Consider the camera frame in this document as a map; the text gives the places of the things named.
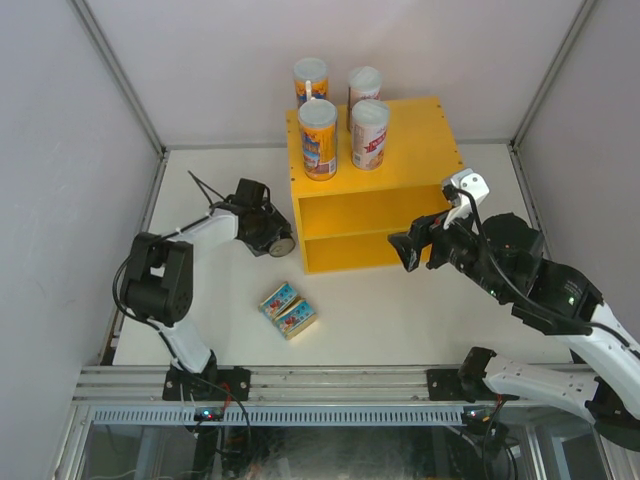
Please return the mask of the yellow wooden shelf cabinet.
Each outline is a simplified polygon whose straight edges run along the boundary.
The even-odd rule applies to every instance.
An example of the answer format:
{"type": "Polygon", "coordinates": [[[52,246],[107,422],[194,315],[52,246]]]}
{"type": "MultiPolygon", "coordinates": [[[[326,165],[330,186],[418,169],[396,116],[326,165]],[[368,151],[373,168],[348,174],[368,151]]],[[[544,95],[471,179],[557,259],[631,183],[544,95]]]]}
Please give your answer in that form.
{"type": "Polygon", "coordinates": [[[286,113],[291,197],[303,268],[308,274],[396,264],[388,235],[448,208],[441,182],[464,164],[436,97],[388,101],[389,140],[382,165],[351,162],[346,108],[338,106],[338,168],[314,181],[304,172],[297,113],[286,113]]]}

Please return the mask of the white porridge can red label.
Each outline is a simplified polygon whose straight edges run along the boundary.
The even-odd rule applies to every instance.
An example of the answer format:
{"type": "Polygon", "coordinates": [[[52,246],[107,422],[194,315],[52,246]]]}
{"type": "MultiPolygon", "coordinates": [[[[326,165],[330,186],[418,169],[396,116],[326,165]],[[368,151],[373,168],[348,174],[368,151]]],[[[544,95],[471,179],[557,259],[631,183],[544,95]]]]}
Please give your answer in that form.
{"type": "Polygon", "coordinates": [[[370,66],[357,67],[348,75],[348,106],[352,108],[364,99],[380,98],[382,74],[370,66]]]}

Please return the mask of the orange can with spoon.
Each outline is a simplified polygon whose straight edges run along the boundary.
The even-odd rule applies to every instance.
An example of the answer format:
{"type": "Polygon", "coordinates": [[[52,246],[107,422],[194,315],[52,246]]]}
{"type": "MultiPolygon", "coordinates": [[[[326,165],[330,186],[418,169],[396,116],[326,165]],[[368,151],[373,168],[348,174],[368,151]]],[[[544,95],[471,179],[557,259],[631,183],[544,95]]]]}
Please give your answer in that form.
{"type": "Polygon", "coordinates": [[[315,57],[298,60],[293,66],[293,78],[298,108],[309,98],[328,99],[329,71],[323,60],[315,57]]]}

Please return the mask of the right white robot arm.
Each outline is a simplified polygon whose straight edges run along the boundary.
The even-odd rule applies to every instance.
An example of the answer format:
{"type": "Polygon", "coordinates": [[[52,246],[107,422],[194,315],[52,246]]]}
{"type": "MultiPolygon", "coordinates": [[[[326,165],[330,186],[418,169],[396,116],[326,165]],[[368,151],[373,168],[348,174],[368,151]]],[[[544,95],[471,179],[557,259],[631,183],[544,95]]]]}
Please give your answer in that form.
{"type": "Polygon", "coordinates": [[[567,374],[529,366],[474,347],[457,372],[470,400],[491,394],[536,400],[578,416],[610,442],[639,448],[639,344],[615,318],[601,292],[578,270],[544,259],[543,235],[512,213],[494,215],[472,229],[469,218],[444,223],[439,213],[391,234],[406,271],[424,249],[427,268],[452,265],[524,325],[551,336],[591,368],[567,374]]]}

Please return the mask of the yellow can with white spoon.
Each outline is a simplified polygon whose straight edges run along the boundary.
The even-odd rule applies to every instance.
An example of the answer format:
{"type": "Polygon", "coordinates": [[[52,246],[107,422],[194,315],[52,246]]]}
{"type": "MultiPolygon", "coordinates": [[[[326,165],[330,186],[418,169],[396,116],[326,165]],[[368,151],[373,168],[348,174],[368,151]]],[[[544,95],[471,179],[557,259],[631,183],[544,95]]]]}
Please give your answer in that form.
{"type": "Polygon", "coordinates": [[[305,174],[315,181],[337,172],[337,108],[328,100],[311,99],[298,110],[305,174]]]}

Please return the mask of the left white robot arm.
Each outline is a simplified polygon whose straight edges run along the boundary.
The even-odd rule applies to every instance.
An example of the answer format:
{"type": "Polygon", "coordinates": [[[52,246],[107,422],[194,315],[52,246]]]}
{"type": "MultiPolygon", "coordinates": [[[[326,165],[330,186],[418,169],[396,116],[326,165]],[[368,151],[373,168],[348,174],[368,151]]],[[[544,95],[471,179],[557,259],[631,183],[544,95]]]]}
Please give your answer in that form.
{"type": "Polygon", "coordinates": [[[210,201],[207,211],[164,235],[142,232],[112,284],[117,309],[147,325],[166,345],[172,365],[183,372],[184,388],[206,400],[219,387],[217,359],[188,317],[194,295],[194,267],[206,254],[232,241],[256,257],[283,257],[295,247],[290,222],[271,201],[263,183],[242,178],[234,193],[210,201]]]}

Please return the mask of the dark blue tin can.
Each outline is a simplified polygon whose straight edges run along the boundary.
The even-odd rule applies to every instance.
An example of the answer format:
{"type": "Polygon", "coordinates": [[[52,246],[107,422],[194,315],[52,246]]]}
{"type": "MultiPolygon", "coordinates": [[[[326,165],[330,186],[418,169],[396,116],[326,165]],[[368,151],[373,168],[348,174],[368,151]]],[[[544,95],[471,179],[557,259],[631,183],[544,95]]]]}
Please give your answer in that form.
{"type": "Polygon", "coordinates": [[[296,246],[296,242],[289,232],[281,232],[268,246],[268,253],[273,258],[289,255],[296,246]]]}

